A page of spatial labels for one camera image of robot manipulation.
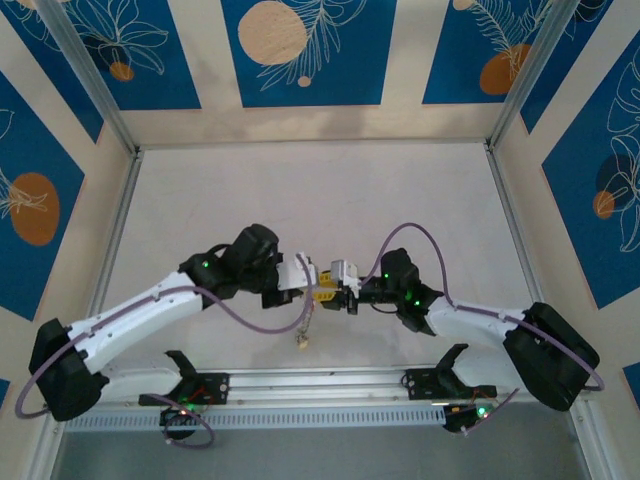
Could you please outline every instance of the black mounting bracket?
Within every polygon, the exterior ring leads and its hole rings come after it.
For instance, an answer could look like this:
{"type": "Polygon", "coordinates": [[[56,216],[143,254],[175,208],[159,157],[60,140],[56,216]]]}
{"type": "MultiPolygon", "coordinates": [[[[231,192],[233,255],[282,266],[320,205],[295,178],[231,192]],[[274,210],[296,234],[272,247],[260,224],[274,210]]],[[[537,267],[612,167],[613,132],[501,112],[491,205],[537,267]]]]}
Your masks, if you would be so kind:
{"type": "MultiPolygon", "coordinates": [[[[229,396],[228,373],[199,373],[189,359],[179,350],[168,351],[180,368],[182,380],[167,395],[167,398],[180,405],[226,405],[229,396]]],[[[164,406],[155,398],[140,395],[138,404],[143,407],[164,406]]]]}
{"type": "Polygon", "coordinates": [[[458,343],[451,347],[434,368],[410,368],[402,377],[402,384],[409,392],[409,400],[470,400],[481,395],[496,398],[493,385],[468,387],[453,372],[455,359],[469,345],[458,343]]]}

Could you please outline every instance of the white floor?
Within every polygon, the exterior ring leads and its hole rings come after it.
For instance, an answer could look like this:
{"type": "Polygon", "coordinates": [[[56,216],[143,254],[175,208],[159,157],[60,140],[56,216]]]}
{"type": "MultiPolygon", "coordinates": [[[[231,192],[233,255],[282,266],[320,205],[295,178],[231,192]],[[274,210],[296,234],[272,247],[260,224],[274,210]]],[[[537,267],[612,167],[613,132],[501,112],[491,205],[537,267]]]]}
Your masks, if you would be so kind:
{"type": "MultiPolygon", "coordinates": [[[[440,243],[454,297],[530,306],[504,212],[480,144],[359,141],[222,145],[146,152],[105,307],[147,289],[195,252],[232,242],[257,222],[280,251],[304,250],[320,270],[348,258],[364,273],[398,224],[422,224],[440,243]]],[[[423,282],[440,289],[435,254],[418,231],[405,247],[423,282]]],[[[230,305],[264,326],[290,323],[302,308],[262,311],[239,294],[230,305]]],[[[413,334],[366,306],[359,316],[316,310],[311,342],[295,332],[260,335],[215,307],[172,325],[126,352],[181,349],[198,368],[357,367],[437,362],[455,339],[413,334]]]]}

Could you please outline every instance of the orange circle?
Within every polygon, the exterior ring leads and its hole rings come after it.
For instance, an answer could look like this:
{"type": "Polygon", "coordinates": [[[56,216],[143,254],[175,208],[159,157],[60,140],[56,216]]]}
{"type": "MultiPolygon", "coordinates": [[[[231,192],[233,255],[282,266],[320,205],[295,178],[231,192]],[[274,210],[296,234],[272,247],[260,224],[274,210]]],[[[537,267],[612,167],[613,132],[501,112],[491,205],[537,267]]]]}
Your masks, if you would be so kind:
{"type": "Polygon", "coordinates": [[[302,88],[306,88],[306,87],[308,87],[309,85],[311,85],[311,79],[310,79],[309,77],[307,77],[306,75],[305,75],[305,76],[302,76],[302,77],[300,77],[300,78],[298,79],[298,85],[299,85],[300,87],[302,87],[302,88]]]}
{"type": "Polygon", "coordinates": [[[598,192],[593,199],[593,211],[596,212],[598,218],[606,220],[613,215],[613,210],[616,206],[616,201],[606,190],[598,192]]]}
{"type": "Polygon", "coordinates": [[[11,207],[11,223],[20,238],[36,247],[42,247],[53,240],[60,220],[60,200],[56,187],[47,177],[39,173],[20,175],[11,185],[9,197],[18,202],[18,205],[11,207]],[[38,203],[42,208],[21,204],[22,195],[14,189],[29,195],[32,200],[46,195],[38,203]]]}
{"type": "Polygon", "coordinates": [[[109,73],[113,75],[113,78],[121,82],[133,80],[133,69],[126,63],[113,62],[109,67],[109,73]]]}
{"type": "Polygon", "coordinates": [[[508,93],[530,49],[531,45],[516,45],[489,60],[480,74],[480,88],[482,91],[487,95],[504,95],[508,93]],[[509,57],[516,59],[513,65],[513,72],[509,57]]]}

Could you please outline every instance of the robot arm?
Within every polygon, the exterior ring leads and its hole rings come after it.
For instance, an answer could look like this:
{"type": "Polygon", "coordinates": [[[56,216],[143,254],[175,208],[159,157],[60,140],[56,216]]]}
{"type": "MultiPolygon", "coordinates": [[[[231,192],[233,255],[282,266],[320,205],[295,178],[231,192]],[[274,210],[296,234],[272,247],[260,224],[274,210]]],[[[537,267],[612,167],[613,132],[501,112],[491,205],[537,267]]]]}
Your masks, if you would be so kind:
{"type": "MultiPolygon", "coordinates": [[[[215,374],[197,374],[180,352],[167,352],[171,361],[165,358],[164,362],[145,368],[122,366],[112,360],[148,335],[211,306],[212,300],[202,292],[227,300],[238,291],[246,291],[260,294],[263,308],[277,307],[304,294],[309,286],[307,274],[312,287],[333,287],[332,292],[314,294],[325,308],[346,308],[348,313],[357,314],[361,303],[393,304],[397,317],[414,332],[459,337],[474,345],[492,347],[494,353],[498,350],[497,360],[494,355],[484,376],[495,379],[498,375],[508,379],[509,385],[524,385],[541,402],[558,410],[569,408],[584,387],[588,373],[529,331],[496,321],[486,312],[535,324],[592,367],[599,362],[586,341],[547,305],[534,304],[528,310],[517,311],[481,309],[457,302],[452,305],[442,292],[420,281],[418,269],[404,249],[387,252],[382,257],[381,276],[363,284],[355,265],[345,260],[333,262],[330,272],[318,275],[304,254],[285,261],[277,245],[278,237],[271,230],[254,224],[245,228],[233,244],[193,255],[177,272],[110,311],[67,328],[57,319],[40,327],[29,365],[32,374],[62,346],[75,342],[37,380],[54,418],[74,418],[101,398],[170,392],[169,397],[177,400],[195,395],[215,374]],[[105,318],[116,313],[117,319],[101,326],[105,318]]],[[[487,364],[483,357],[487,349],[467,349],[466,344],[455,348],[425,375],[438,395],[464,398],[470,386],[484,380],[478,365],[487,364]]]]}
{"type": "Polygon", "coordinates": [[[600,362],[591,345],[547,304],[505,310],[451,299],[421,282],[418,267],[403,248],[385,253],[380,270],[381,276],[354,288],[355,265],[346,260],[334,262],[327,273],[337,291],[320,303],[333,310],[345,308],[350,314],[357,314],[362,303],[392,304],[396,316],[411,331],[464,341],[452,348],[455,355],[450,362],[439,365],[438,382],[433,379],[435,372],[429,373],[425,388],[438,395],[443,392],[439,387],[447,384],[450,398],[464,398],[468,387],[501,379],[504,386],[526,388],[545,405],[566,411],[585,388],[589,373],[553,343],[591,368],[600,362]],[[544,340],[536,331],[551,340],[544,340]]]}
{"type": "Polygon", "coordinates": [[[112,362],[124,350],[154,332],[213,304],[199,293],[227,300],[238,291],[259,293],[264,308],[291,303],[311,285],[317,274],[304,253],[284,261],[278,237],[262,225],[245,228],[231,245],[219,245],[195,254],[149,290],[94,317],[64,328],[58,319],[38,330],[29,370],[32,374],[61,347],[74,342],[37,380],[47,406],[58,421],[69,420],[93,407],[101,398],[115,399],[141,393],[191,394],[207,375],[195,369],[180,352],[142,369],[112,362]],[[102,326],[105,319],[117,318],[102,326]]]}

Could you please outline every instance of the wall mural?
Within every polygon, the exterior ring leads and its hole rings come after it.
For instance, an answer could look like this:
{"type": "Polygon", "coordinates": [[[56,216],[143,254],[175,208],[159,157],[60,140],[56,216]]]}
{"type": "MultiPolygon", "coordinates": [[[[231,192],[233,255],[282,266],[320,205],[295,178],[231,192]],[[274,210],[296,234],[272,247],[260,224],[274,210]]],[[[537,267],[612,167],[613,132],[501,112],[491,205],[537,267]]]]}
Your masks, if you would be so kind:
{"type": "Polygon", "coordinates": [[[543,163],[596,304],[640,287],[640,33],[543,163]]]}
{"type": "Polygon", "coordinates": [[[7,390],[9,390],[9,382],[0,378],[0,412],[2,412],[2,404],[7,396],[7,390]]]}
{"type": "Polygon", "coordinates": [[[104,121],[73,70],[59,53],[30,0],[0,0],[0,10],[64,98],[89,137],[96,142],[104,121]]]}
{"type": "Polygon", "coordinates": [[[222,0],[242,104],[378,105],[396,0],[222,0]]]}
{"type": "MultiPolygon", "coordinates": [[[[67,0],[62,5],[122,110],[200,108],[166,0],[67,0]]],[[[73,109],[75,97],[86,95],[75,77],[70,80],[73,72],[31,0],[0,0],[0,8],[73,109]]]]}
{"type": "MultiPolygon", "coordinates": [[[[562,65],[547,73],[558,86],[564,64],[573,63],[569,57],[577,57],[595,28],[581,24],[587,17],[600,18],[606,2],[581,1],[562,40],[569,44],[558,55],[562,65]]],[[[552,5],[553,0],[451,0],[423,104],[502,102],[552,5]]]]}
{"type": "Polygon", "coordinates": [[[627,379],[631,394],[640,408],[640,362],[624,367],[624,376],[627,379]]]}
{"type": "Polygon", "coordinates": [[[33,320],[84,174],[2,74],[0,151],[0,306],[33,320]]]}
{"type": "Polygon", "coordinates": [[[613,0],[581,0],[576,13],[556,44],[540,77],[520,110],[529,132],[533,130],[578,59],[613,0]]]}

